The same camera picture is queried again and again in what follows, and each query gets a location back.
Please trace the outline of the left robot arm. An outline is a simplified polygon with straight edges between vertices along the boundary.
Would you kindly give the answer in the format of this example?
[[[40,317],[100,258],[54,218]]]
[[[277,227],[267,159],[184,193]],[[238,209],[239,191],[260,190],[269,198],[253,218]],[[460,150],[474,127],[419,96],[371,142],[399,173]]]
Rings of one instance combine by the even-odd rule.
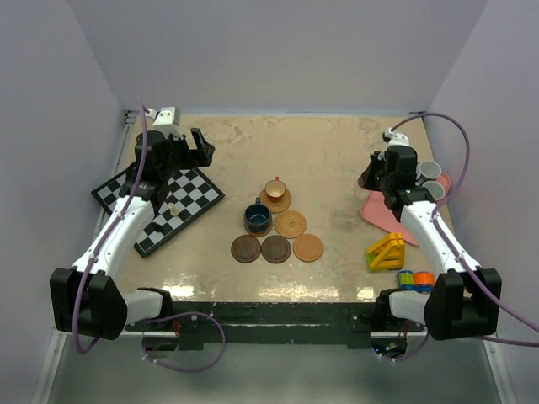
[[[104,228],[70,268],[57,268],[50,277],[57,330],[75,338],[114,340],[126,326],[142,320],[156,330],[173,324],[168,292],[140,288],[122,294],[115,279],[133,247],[149,249],[173,235],[175,228],[168,222],[154,223],[169,201],[179,201],[176,219],[183,225],[221,198],[200,175],[201,168],[211,165],[215,147],[200,129],[190,133],[195,148],[185,136],[165,130],[149,130],[136,138],[136,159],[120,173],[123,181],[111,192],[115,206]]]

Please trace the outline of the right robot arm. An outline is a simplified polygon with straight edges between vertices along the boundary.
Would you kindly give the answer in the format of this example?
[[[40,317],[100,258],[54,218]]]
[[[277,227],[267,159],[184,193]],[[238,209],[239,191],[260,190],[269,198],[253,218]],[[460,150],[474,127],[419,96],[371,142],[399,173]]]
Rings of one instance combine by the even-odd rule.
[[[389,146],[370,156],[358,184],[379,191],[385,206],[413,235],[436,275],[428,293],[385,290],[375,310],[377,325],[395,330],[404,320],[423,325],[437,340],[494,334],[502,279],[482,268],[460,245],[437,212],[432,194],[416,184],[418,157],[410,146]]]

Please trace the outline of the dark blue cup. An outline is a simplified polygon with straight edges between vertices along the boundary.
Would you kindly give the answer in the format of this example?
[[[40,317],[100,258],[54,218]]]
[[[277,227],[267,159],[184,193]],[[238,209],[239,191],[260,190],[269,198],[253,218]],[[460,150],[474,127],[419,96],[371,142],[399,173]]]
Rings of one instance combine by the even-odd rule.
[[[253,234],[268,231],[273,225],[273,216],[268,206],[257,197],[255,202],[248,206],[243,215],[244,227]]]

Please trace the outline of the black cup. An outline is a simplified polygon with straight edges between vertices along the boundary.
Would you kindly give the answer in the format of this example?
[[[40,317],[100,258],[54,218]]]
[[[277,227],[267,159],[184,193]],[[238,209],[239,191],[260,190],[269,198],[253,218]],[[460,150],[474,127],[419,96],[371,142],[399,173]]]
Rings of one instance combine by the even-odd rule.
[[[364,171],[358,178],[358,185],[362,189],[367,189],[366,184],[368,183],[368,172]]]

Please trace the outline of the round light cork coaster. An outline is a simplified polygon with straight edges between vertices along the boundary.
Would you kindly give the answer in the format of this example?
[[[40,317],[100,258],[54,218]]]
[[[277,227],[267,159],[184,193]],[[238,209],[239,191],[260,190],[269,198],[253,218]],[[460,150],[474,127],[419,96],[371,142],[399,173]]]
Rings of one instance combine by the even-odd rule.
[[[275,219],[275,230],[279,235],[288,239],[301,236],[306,229],[307,220],[297,210],[286,210]]]

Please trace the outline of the scalloped light cork coaster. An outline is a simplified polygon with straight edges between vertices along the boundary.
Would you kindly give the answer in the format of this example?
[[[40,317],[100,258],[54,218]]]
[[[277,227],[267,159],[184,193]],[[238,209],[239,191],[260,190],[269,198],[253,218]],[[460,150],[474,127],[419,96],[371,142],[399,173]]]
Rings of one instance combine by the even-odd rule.
[[[291,206],[291,193],[288,188],[280,195],[277,193],[268,194],[265,189],[259,193],[260,202],[269,208],[272,214],[279,214],[288,210]]]

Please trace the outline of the light orange wooden coaster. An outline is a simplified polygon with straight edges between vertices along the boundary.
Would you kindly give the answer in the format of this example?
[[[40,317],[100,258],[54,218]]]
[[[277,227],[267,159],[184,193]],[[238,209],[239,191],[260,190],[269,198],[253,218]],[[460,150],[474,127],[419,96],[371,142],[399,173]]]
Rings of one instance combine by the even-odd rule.
[[[303,262],[314,262],[323,255],[323,242],[313,234],[302,234],[294,241],[293,252]]]

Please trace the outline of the pink cup gold inside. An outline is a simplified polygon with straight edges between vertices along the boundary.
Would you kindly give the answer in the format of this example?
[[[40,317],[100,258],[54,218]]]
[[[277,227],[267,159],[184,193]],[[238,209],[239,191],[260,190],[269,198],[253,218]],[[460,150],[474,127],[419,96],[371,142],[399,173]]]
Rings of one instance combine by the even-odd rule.
[[[286,185],[276,176],[264,186],[264,193],[270,202],[280,202],[286,193]]]

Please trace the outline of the dark brown wooden coaster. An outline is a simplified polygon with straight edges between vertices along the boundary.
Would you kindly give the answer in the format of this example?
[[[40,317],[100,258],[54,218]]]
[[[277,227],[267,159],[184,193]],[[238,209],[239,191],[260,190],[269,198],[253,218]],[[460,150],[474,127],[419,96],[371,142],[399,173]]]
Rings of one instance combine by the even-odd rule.
[[[240,263],[251,263],[261,253],[259,240],[249,234],[236,237],[231,245],[232,257]]]

